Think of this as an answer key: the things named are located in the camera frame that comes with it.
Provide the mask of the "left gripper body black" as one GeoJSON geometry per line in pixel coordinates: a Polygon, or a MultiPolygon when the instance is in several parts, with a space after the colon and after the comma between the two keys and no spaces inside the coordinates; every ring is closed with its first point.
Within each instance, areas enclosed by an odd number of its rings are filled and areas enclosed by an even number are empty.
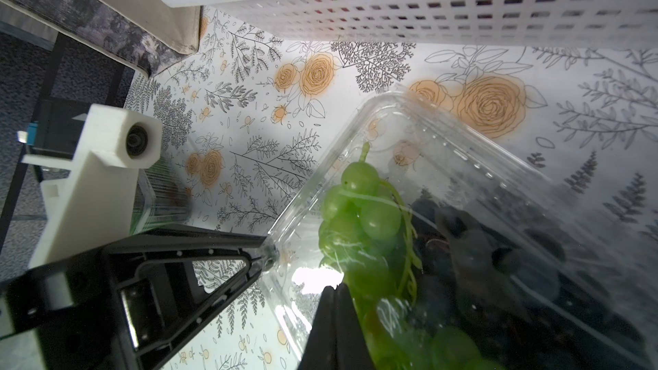
{"type": "Polygon", "coordinates": [[[1,283],[1,367],[139,367],[100,249],[1,283]]]}

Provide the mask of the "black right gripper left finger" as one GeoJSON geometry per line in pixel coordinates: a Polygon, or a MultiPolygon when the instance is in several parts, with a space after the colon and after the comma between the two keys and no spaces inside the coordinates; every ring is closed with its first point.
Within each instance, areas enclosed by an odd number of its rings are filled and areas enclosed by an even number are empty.
{"type": "Polygon", "coordinates": [[[337,291],[327,286],[321,293],[299,370],[334,370],[337,358],[337,291]]]}

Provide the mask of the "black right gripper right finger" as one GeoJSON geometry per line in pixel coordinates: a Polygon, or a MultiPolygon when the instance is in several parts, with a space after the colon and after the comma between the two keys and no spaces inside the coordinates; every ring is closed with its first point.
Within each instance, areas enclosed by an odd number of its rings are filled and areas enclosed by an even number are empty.
{"type": "Polygon", "coordinates": [[[335,291],[334,320],[336,368],[375,370],[347,284],[335,291]]]}

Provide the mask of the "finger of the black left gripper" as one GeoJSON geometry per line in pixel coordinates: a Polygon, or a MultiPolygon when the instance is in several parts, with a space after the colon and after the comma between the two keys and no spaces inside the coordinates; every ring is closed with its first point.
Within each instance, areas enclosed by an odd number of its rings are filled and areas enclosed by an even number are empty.
{"type": "Polygon", "coordinates": [[[278,258],[264,236],[182,225],[104,247],[112,368],[162,368],[278,258]]]}

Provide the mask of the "clear plastic clamshell container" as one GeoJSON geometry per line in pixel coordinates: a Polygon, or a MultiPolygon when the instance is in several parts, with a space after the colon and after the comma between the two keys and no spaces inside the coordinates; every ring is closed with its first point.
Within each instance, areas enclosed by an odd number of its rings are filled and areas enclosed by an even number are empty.
{"type": "Polygon", "coordinates": [[[130,235],[182,224],[191,213],[191,201],[178,175],[164,159],[140,169],[130,223],[130,235]]]}

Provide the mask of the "green grape bunch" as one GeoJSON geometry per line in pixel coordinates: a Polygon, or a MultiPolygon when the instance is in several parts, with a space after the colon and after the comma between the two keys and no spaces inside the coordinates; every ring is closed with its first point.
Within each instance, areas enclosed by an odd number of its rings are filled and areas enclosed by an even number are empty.
{"type": "Polygon", "coordinates": [[[320,206],[322,265],[347,284],[376,369],[500,369],[478,313],[499,320],[484,297],[487,273],[467,266],[483,245],[459,212],[429,199],[412,205],[368,162],[368,147],[320,206]]]}

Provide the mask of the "dark blue grape bunch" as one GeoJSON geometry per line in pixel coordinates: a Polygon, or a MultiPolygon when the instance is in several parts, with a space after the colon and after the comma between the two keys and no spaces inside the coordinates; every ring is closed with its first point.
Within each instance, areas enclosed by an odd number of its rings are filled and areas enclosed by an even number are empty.
{"type": "Polygon", "coordinates": [[[564,271],[565,250],[543,231],[527,230],[522,246],[464,210],[429,199],[466,217],[478,230],[470,245],[483,245],[467,266],[469,277],[487,273],[484,291],[499,320],[478,313],[477,335],[485,336],[506,369],[648,369],[644,336],[613,311],[609,293],[584,272],[564,271]]]}

